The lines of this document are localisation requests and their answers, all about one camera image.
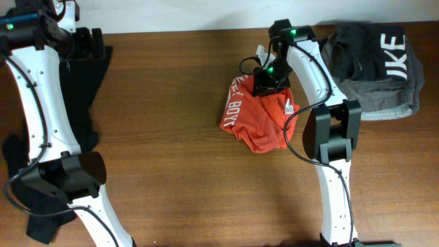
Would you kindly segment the red t-shirt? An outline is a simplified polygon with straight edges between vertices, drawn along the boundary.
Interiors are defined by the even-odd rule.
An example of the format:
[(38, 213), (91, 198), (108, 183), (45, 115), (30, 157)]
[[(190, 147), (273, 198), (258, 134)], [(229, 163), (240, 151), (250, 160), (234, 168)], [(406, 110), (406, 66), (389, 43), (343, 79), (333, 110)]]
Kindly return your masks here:
[(292, 138), (297, 118), (287, 119), (300, 109), (290, 89), (264, 97), (253, 96), (254, 77), (233, 79), (220, 121), (220, 128), (242, 140), (252, 152), (262, 154), (286, 148)]

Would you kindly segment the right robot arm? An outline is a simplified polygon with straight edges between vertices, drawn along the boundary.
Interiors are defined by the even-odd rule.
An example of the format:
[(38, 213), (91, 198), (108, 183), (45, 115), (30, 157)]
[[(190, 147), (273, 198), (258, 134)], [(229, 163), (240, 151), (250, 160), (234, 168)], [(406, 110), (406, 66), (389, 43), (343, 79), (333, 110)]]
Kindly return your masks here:
[(361, 106), (349, 100), (333, 81), (320, 54), (319, 44), (308, 25), (293, 26), (277, 20), (269, 28), (267, 48), (258, 46), (255, 60), (254, 96), (268, 96), (288, 89), (295, 73), (309, 105), (292, 113), (309, 112), (302, 134), (306, 155), (302, 160), (315, 166), (320, 183), (323, 221), (321, 246), (363, 246), (355, 229), (349, 176), (357, 147)]

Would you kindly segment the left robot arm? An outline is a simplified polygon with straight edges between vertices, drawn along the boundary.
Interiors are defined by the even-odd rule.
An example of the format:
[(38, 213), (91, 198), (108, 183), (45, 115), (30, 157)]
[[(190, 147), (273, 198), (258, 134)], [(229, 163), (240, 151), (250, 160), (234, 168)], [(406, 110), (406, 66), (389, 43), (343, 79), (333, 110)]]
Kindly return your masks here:
[(98, 246), (133, 246), (106, 193), (100, 153), (72, 131), (60, 65), (107, 60), (99, 28), (76, 27), (75, 1), (17, 1), (1, 17), (1, 55), (13, 73), (29, 133), (29, 165), (14, 176), (76, 213)]

